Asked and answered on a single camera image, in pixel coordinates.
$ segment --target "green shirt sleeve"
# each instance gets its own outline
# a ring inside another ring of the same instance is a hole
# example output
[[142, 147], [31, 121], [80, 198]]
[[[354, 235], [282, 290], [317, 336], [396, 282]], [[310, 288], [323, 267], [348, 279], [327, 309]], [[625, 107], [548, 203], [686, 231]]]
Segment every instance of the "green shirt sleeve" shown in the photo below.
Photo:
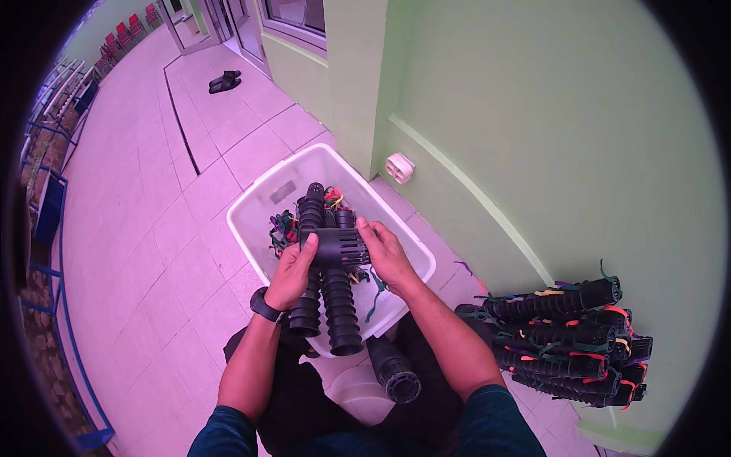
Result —
[[257, 430], [251, 421], [232, 407], [216, 407], [193, 440], [188, 457], [256, 457]]
[[483, 386], [465, 404], [459, 433], [460, 457], [545, 457], [510, 392], [501, 385]]

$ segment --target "white tile floor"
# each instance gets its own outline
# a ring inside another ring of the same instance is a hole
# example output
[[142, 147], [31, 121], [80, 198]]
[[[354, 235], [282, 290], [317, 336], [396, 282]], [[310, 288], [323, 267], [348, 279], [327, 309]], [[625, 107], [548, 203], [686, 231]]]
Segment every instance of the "white tile floor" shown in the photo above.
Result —
[[[335, 138], [223, 45], [167, 68], [175, 106], [202, 172], [196, 176], [170, 105], [163, 67], [178, 56], [165, 27], [102, 81], [65, 175], [67, 297], [81, 358], [116, 433], [116, 456], [184, 455], [216, 403], [222, 347], [251, 317], [260, 286], [225, 224], [230, 203], [280, 159]], [[206, 82], [241, 69], [236, 89]], [[451, 307], [480, 286], [390, 185], [373, 187], [437, 259], [428, 285]], [[329, 386], [365, 354], [322, 367]], [[588, 457], [577, 415], [508, 380], [550, 457]]]

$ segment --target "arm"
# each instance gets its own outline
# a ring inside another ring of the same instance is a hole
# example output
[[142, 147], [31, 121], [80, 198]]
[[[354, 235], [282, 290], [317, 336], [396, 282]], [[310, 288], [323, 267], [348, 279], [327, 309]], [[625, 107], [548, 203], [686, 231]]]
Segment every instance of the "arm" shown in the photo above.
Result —
[[419, 279], [396, 236], [381, 222], [363, 217], [358, 218], [357, 228], [378, 276], [406, 302], [444, 377], [462, 401], [467, 402], [484, 385], [505, 387], [490, 348]]
[[[316, 252], [315, 234], [310, 234], [302, 252], [299, 246], [284, 250], [264, 296], [267, 305], [279, 311], [292, 308], [305, 290]], [[221, 377], [218, 406], [232, 407], [257, 423], [271, 394], [279, 332], [279, 325], [254, 315]]]

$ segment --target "red chair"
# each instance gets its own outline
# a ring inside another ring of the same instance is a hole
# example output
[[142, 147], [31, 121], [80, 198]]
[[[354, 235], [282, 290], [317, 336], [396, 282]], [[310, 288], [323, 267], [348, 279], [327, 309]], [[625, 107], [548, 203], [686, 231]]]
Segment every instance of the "red chair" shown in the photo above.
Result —
[[124, 25], [124, 22], [117, 24], [117, 41], [119, 41], [119, 44], [124, 46], [125, 49], [126, 46], [132, 42], [132, 35], [129, 33], [129, 30], [127, 30], [127, 26]]
[[119, 58], [117, 57], [119, 53], [123, 51], [122, 47], [119, 45], [116, 39], [114, 39], [114, 35], [108, 34], [107, 35], [107, 44], [103, 47], [106, 47], [105, 50], [102, 51], [102, 53], [106, 52], [109, 57], [113, 58], [116, 61], [119, 61]]
[[152, 25], [152, 24], [153, 24], [153, 23], [154, 23], [154, 22], [155, 22], [156, 20], [159, 20], [160, 22], [162, 22], [162, 19], [160, 19], [160, 17], [159, 17], [158, 15], [157, 15], [157, 11], [155, 10], [155, 6], [154, 6], [154, 5], [152, 5], [152, 3], [150, 3], [149, 5], [147, 5], [147, 6], [145, 7], [145, 13], [147, 14], [147, 15], [145, 16], [145, 19], [147, 20], [147, 24], [148, 24], [148, 25], [149, 25], [150, 27], [152, 27], [153, 29], [154, 29], [154, 27], [153, 27], [153, 25]]
[[142, 32], [145, 32], [145, 34], [147, 34], [147, 31], [144, 27], [142, 27], [142, 23], [137, 17], [137, 14], [129, 16], [129, 33], [132, 34], [132, 38], [137, 39], [137, 35], [141, 34]]

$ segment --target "glass door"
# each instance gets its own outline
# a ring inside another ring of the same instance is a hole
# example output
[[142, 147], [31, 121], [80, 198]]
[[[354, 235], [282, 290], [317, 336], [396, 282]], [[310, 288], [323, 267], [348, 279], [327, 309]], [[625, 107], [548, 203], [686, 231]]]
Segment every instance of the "glass door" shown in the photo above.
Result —
[[232, 18], [233, 34], [241, 55], [271, 77], [262, 45], [261, 28], [256, 17], [254, 0], [222, 0]]
[[221, 43], [205, 0], [157, 0], [157, 5], [182, 55]]

